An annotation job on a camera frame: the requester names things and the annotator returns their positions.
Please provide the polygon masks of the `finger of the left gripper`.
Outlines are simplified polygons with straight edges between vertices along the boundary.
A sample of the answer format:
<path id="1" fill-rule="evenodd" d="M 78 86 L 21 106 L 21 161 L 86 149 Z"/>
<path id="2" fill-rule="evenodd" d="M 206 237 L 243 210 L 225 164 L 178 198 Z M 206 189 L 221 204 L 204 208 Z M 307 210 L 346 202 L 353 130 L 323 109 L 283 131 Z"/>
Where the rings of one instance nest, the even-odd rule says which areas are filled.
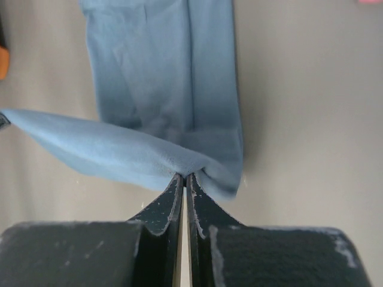
<path id="1" fill-rule="evenodd" d="M 10 125 L 10 121 L 8 120 L 8 118 L 3 114 L 3 113 L 0 113 L 0 130 L 4 130 L 5 128 L 7 128 L 9 125 Z"/>

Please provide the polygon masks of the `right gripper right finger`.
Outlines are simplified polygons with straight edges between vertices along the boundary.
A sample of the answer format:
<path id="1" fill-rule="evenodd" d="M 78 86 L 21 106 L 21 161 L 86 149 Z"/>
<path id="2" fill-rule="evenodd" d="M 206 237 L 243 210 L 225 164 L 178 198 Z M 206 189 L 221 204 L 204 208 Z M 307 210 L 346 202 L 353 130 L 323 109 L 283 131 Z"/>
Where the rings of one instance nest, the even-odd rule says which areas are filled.
<path id="1" fill-rule="evenodd" d="M 186 180 L 192 286 L 370 286 L 358 252 L 329 227 L 249 227 Z"/>

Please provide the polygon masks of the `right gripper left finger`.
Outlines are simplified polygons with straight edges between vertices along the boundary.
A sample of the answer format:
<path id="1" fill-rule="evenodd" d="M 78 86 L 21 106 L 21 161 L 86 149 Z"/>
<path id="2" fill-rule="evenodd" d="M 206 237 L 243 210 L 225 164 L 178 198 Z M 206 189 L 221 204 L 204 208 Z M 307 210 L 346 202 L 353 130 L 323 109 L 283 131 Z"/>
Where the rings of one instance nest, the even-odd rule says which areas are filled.
<path id="1" fill-rule="evenodd" d="M 183 186 L 126 221 L 23 222 L 1 234 L 2 286 L 179 286 Z"/>

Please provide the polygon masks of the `grey-blue t shirt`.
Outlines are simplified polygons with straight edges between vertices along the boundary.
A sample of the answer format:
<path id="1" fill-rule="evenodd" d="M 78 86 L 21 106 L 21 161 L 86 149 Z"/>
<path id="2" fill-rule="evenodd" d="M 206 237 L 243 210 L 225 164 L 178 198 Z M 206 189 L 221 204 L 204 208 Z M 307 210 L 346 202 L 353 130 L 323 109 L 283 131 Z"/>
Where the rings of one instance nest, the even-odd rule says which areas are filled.
<path id="1" fill-rule="evenodd" d="M 195 174 L 232 199 L 243 170 L 231 1 L 81 1 L 97 121 L 2 109 L 80 173 L 163 190 Z"/>

